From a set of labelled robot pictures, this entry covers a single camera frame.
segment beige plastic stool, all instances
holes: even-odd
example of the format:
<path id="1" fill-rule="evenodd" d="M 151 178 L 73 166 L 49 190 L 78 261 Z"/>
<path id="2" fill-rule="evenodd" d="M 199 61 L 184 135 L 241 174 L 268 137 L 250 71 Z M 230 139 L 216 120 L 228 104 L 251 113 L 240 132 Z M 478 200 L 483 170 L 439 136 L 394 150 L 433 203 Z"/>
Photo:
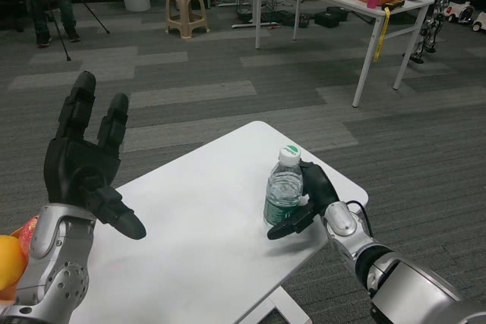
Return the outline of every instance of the beige plastic stool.
<path id="1" fill-rule="evenodd" d="M 169 32 L 170 28 L 177 28 L 181 33 L 182 39 L 189 39 L 192 37 L 192 31 L 195 28 L 206 27 L 206 32 L 210 31 L 207 24 L 204 0 L 198 0 L 201 14 L 192 12 L 192 0 L 173 0 L 179 7 L 179 14 L 174 17 L 170 14 L 170 1 L 167 0 L 166 2 L 166 33 Z"/>

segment bottle cap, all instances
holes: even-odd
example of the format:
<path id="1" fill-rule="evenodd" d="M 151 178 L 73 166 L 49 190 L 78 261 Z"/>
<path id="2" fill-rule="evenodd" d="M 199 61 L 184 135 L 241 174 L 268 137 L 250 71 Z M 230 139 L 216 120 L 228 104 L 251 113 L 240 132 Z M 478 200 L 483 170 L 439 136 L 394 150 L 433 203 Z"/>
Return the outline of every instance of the bottle cap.
<path id="1" fill-rule="evenodd" d="M 301 151 L 296 146 L 285 146 L 280 149 L 279 161 L 287 167 L 298 165 L 301 160 Z"/>

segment cable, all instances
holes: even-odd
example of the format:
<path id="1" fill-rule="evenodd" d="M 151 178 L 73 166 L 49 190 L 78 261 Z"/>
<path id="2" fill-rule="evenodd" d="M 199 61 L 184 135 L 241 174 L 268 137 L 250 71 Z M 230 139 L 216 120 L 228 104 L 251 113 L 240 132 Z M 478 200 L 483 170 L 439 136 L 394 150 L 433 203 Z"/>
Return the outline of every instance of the cable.
<path id="1" fill-rule="evenodd" d="M 368 214 L 366 213 L 365 207 L 358 201 L 356 200 L 351 200 L 346 203 L 346 205 L 351 205 L 351 204 L 356 204 L 361 208 L 361 211 L 363 212 L 364 215 L 364 220 L 366 221 L 366 225 L 368 227 L 368 232 L 370 234 L 370 237 L 374 237 L 373 231 L 371 230 L 371 224 L 370 224 L 370 219 L 368 219 Z"/>

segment white table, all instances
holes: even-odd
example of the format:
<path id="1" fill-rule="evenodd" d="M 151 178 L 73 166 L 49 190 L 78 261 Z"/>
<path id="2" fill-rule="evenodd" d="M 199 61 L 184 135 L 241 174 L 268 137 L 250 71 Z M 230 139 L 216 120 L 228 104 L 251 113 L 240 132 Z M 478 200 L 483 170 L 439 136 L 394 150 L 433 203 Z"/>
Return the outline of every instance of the white table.
<path id="1" fill-rule="evenodd" d="M 277 308 L 311 323 L 280 287 L 327 237 L 318 218 L 301 234 L 267 239 L 268 175 L 293 143 L 255 121 L 120 187 L 147 228 L 132 241 L 96 225 L 90 288 L 71 324 L 256 324 Z M 368 195 L 309 152 L 342 200 Z"/>
<path id="2" fill-rule="evenodd" d="M 380 8 L 376 9 L 368 9 L 366 3 L 360 2 L 359 0 L 322 0 L 325 2 L 333 3 L 340 7 L 356 11 L 358 13 L 367 15 L 369 17 L 374 18 L 376 21 L 374 23 L 373 33 L 371 34 L 370 44 L 368 46 L 368 51 L 366 53 L 366 57 L 364 59 L 363 68 L 361 70 L 361 76 L 359 77 L 358 88 L 356 89 L 355 98 L 352 102 L 352 106 L 357 107 L 359 104 L 359 99 L 361 98 L 361 93 L 363 91 L 363 87 L 365 86 L 366 77 L 368 75 L 368 70 L 370 69 L 371 62 L 373 60 L 374 53 L 377 48 L 377 44 L 380 38 L 380 33 L 383 28 L 383 23 L 385 20 L 385 12 L 382 11 Z M 299 19 L 299 8 L 300 8 L 301 0 L 297 0 L 296 10 L 295 10 L 295 24 L 294 24 L 294 35 L 293 39 L 297 37 L 297 29 L 298 29 L 298 19 Z M 255 41 L 255 48 L 260 48 L 260 16 L 261 16 L 261 0 L 256 1 L 256 6 L 254 7 L 254 11 L 256 14 L 253 14 L 253 18 L 257 21 L 257 32 L 256 32 L 256 41 Z M 417 19 L 415 21 L 415 25 L 410 28 L 405 28 L 404 30 L 399 30 L 393 33 L 388 33 L 387 39 L 400 36 L 405 33 L 412 33 L 409 44 L 407 45 L 405 56 L 403 57 L 402 66 L 399 69 L 398 75 L 396 76 L 395 83 L 393 85 L 393 89 L 397 90 L 402 82 L 403 74 L 405 73 L 405 69 L 407 64 L 409 63 L 410 55 L 412 54 L 413 48 L 415 43 L 417 42 L 417 36 L 420 32 L 421 25 L 424 23 L 425 15 L 427 14 L 427 9 L 430 4 L 433 4 L 433 0 L 417 0 L 414 2 L 405 1 L 403 7 L 392 11 L 391 14 L 398 14 L 404 11 L 410 11 L 412 9 L 420 9 L 418 12 Z"/>

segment black shoe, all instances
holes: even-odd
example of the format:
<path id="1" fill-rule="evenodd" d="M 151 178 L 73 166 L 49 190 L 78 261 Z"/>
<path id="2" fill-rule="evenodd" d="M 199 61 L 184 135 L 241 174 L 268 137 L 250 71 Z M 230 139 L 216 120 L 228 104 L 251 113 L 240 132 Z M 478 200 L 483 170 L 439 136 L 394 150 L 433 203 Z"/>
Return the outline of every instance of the black shoe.
<path id="1" fill-rule="evenodd" d="M 67 27 L 64 28 L 66 31 L 66 34 L 68 35 L 69 42 L 79 42 L 81 41 L 81 37 L 79 37 L 79 34 L 76 32 L 76 28 L 74 27 Z"/>
<path id="2" fill-rule="evenodd" d="M 48 47 L 51 41 L 52 38 L 49 32 L 37 34 L 37 47 L 39 47 L 40 49 Z"/>

